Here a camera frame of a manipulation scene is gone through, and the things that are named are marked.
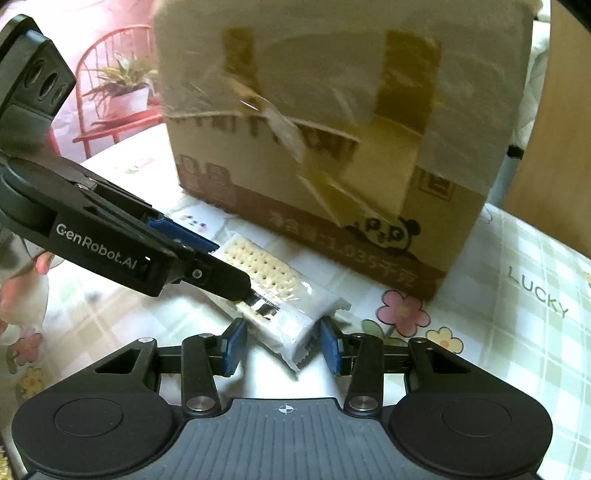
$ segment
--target yellow flower print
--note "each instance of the yellow flower print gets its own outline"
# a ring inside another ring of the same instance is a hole
[[[464,342],[458,337],[454,337],[452,331],[447,327],[441,327],[439,330],[429,330],[425,337],[450,352],[462,353],[464,350]]]
[[[23,400],[28,400],[45,390],[43,373],[40,368],[28,367],[19,384],[23,390]]]

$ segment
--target circular pad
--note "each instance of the circular pad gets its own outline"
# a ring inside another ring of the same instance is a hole
[[[492,437],[511,425],[511,416],[498,403],[480,398],[463,398],[445,406],[443,423],[468,437]]]
[[[74,437],[98,437],[117,428],[123,411],[117,403],[102,398],[81,398],[60,408],[54,421],[62,432]]]
[[[515,393],[412,393],[389,429],[411,461],[448,478],[513,478],[539,466],[552,422],[533,398]]]
[[[56,478],[112,478],[158,455],[176,427],[170,406],[148,389],[119,390],[50,388],[24,403],[12,434],[27,469]]]

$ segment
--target screw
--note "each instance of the screw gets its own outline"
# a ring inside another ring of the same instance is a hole
[[[192,397],[187,400],[187,408],[193,411],[206,412],[216,406],[216,402],[211,397],[205,395],[199,395],[198,397]]]
[[[378,401],[367,395],[359,395],[358,397],[353,397],[349,400],[349,407],[353,410],[366,413],[378,408]]]

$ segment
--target table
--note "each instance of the table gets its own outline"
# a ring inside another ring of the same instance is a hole
[[[165,125],[108,148],[85,167],[173,217],[182,208],[200,204],[177,184]],[[423,304],[244,220],[227,223],[349,301],[357,317],[377,322],[380,307],[404,304],[414,309],[413,318],[421,320],[416,323],[428,323],[417,326],[417,336],[446,345],[545,406],[554,423],[553,442],[540,470],[546,480],[589,479],[591,261],[587,258],[485,206],[440,292]],[[155,337],[161,346],[178,345],[197,333],[218,334],[229,324],[202,292],[186,284],[167,286],[152,299],[68,262],[51,270],[49,277],[43,324],[46,346],[35,365],[47,384],[139,337]],[[402,337],[394,327],[389,334]],[[217,378],[216,384],[223,400],[318,396],[342,401],[348,379],[331,377],[315,351],[296,375],[251,339],[236,374]],[[178,378],[165,379],[161,394],[178,403]],[[387,375],[384,404],[403,395],[401,376]]]

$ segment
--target potted plant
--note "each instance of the potted plant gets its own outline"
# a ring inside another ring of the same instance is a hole
[[[148,96],[153,93],[153,79],[157,71],[148,57],[127,59],[116,53],[117,66],[102,67],[98,79],[102,81],[83,96],[91,96],[98,105],[108,100],[106,118],[124,118],[147,109]]]

